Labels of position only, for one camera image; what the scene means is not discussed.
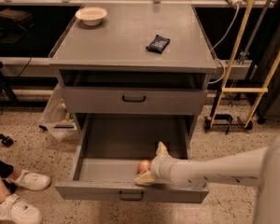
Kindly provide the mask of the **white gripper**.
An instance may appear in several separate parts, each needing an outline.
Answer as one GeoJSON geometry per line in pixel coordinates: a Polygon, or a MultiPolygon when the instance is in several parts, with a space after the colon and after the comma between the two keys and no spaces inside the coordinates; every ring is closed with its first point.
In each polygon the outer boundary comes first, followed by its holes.
{"type": "Polygon", "coordinates": [[[178,162],[178,159],[169,155],[163,142],[158,143],[156,154],[157,156],[151,162],[150,171],[145,170],[134,179],[137,185],[152,183],[155,179],[174,182],[172,168],[178,162]]]}

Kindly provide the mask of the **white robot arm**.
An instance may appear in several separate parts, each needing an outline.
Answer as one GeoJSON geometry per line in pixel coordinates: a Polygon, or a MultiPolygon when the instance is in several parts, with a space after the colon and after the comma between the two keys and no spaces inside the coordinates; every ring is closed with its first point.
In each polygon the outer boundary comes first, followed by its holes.
{"type": "Polygon", "coordinates": [[[267,146],[210,161],[172,157],[158,143],[150,167],[140,172],[138,185],[164,180],[176,187],[220,183],[258,189],[253,224],[280,224],[280,134],[267,146]]]}

